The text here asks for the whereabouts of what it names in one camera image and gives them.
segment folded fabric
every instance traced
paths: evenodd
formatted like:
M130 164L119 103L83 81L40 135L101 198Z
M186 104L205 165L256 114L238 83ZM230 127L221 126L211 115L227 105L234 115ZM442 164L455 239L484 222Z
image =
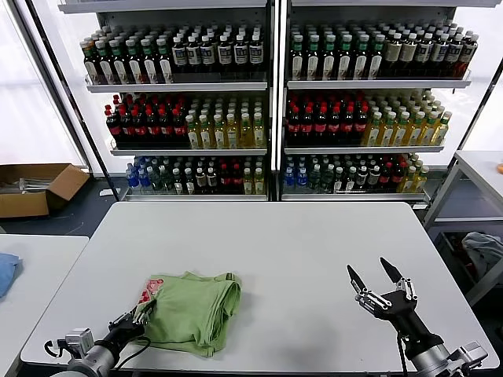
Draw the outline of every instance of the folded fabric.
M20 259L16 255L0 253L0 297L10 288L18 263Z
M156 307L145 329L151 346L212 357L226 345L229 318L240 302L240 281L232 273L153 275L137 311L152 299Z

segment yellow drink bottle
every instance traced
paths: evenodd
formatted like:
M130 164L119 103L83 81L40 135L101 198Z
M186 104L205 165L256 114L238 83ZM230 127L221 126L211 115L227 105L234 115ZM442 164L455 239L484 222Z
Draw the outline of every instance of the yellow drink bottle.
M443 143L443 139L446 137L447 131L449 130L449 120L452 116L452 112L445 112L442 119L440 120L440 126L437 128L433 138L431 139L430 145L440 146Z

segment robotic arm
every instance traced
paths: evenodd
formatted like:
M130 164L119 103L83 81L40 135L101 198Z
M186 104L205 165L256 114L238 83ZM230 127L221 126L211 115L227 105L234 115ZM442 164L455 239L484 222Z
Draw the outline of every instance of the robotic arm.
M389 320L398 332L400 342L406 345L405 355L416 367L418 377L466 377L481 365L487 352L477 343L471 342L449 353L442 338L432 334L414 311L417 296L411 279L406 279L386 259L380 259L396 290L378 295L369 290L360 276L347 266L351 285L356 290L356 301L375 318Z

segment cable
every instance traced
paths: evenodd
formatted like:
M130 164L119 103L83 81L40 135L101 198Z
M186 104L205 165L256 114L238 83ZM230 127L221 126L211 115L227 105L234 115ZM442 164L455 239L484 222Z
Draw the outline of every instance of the cable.
M138 356L140 353L142 353L142 352L143 352L143 351L145 351L147 348L149 348L149 347L150 347L150 344L152 343L152 342L150 341L150 339L149 339L149 338L147 338L146 336L141 336L141 337L139 337L137 340L145 340L145 341L147 342L147 344L146 344L146 345L145 345L145 346L144 346L141 350L139 350L138 352L133 353L132 355L130 355L130 356L128 356L128 357L126 357L126 359L125 359L122 363L120 363L120 364L119 364L119 366L117 366L116 371L118 371L119 369L121 369L121 367L122 367L123 365L125 365L125 363L126 363L126 362L128 362L129 360L131 360L133 357Z
M402 362L403 377L408 377L409 373L407 371L406 356L403 353L402 337L400 337L400 333L398 333L396 336L396 342L398 343L398 351L400 352L400 361Z

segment white table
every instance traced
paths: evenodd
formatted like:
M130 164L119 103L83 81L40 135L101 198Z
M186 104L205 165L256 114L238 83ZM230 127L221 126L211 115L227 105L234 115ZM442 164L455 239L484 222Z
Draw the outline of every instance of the white table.
M413 278L418 314L449 350L477 340L499 360L405 203L116 203L21 354L55 364L47 339L89 327L96 339L138 301L151 274L236 273L240 312L212 359L148 349L125 368L199 372L401 371L396 333L354 300L346 264L377 292L394 289L388 258ZM129 345L126 357L138 346Z
M0 234L0 253L22 259L0 298L0 375L15 373L18 355L89 239Z
M433 204L424 217L424 228L430 229L436 222L444 222L437 218L446 199L455 187L456 182L466 175L497 208L503 210L503 174L499 174L496 166L503 163L503 151L479 152L457 151L454 155L456 164L449 172ZM449 219L453 221L491 221L501 224L503 218L460 218ZM474 306L487 294L500 280L503 274L503 259L499 261L467 294L466 299L470 306Z

